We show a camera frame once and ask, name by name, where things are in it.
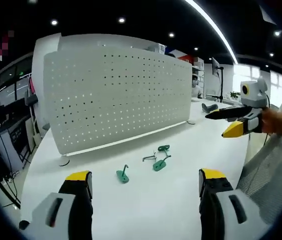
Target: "pegboard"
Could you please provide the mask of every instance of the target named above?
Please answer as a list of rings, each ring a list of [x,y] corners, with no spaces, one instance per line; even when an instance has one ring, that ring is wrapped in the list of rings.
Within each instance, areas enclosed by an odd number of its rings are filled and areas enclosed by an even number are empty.
[[[47,114],[61,154],[135,137],[189,119],[189,63],[136,48],[45,55]]]

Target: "green pegboard hook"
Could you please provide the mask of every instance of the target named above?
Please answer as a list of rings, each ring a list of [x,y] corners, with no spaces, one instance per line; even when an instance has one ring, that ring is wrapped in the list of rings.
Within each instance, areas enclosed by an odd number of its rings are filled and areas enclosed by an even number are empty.
[[[165,159],[157,161],[155,164],[153,164],[153,170],[154,171],[160,171],[163,169],[167,164],[166,164],[166,159],[170,158],[171,156],[166,156]]]
[[[129,182],[129,178],[125,174],[126,168],[129,168],[129,166],[128,165],[124,165],[123,171],[121,171],[121,170],[116,171],[117,178],[123,184],[126,184],[127,182]]]
[[[158,148],[157,148],[157,150],[159,151],[159,152],[165,152],[165,155],[167,156],[167,157],[171,157],[171,155],[168,155],[168,153],[167,153],[167,150],[170,148],[170,145],[164,145],[164,146],[159,146]]]

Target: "white office desk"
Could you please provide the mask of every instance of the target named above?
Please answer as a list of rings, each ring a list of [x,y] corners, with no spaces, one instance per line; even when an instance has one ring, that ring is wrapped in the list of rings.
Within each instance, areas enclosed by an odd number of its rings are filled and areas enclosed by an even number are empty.
[[[222,171],[235,188],[244,166],[248,136],[222,138],[225,120],[204,118],[201,103],[191,104],[187,123],[139,139],[70,156],[60,156],[51,130],[43,138],[29,167],[22,192],[21,219],[32,219],[33,209],[51,192],[57,193],[65,178],[75,172],[92,171],[94,240],[193,240],[201,239],[199,169]],[[216,103],[224,108],[227,105]],[[172,157],[155,172],[152,155],[170,145]],[[158,153],[158,160],[165,153]],[[130,181],[122,184],[116,171],[127,164]]]

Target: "small plant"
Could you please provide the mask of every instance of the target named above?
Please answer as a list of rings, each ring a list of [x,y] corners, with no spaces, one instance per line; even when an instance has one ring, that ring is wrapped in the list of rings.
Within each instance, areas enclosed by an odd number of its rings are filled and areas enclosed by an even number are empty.
[[[233,99],[237,99],[240,95],[241,95],[241,93],[237,92],[237,91],[231,91],[230,92],[230,97],[233,98]]]

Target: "mesh chair back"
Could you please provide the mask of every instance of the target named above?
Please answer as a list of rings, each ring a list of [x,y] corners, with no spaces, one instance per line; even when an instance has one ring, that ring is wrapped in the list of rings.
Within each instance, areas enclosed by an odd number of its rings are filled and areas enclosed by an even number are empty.
[[[243,167],[237,189],[258,205],[265,223],[274,223],[282,211],[282,136],[273,134]]]

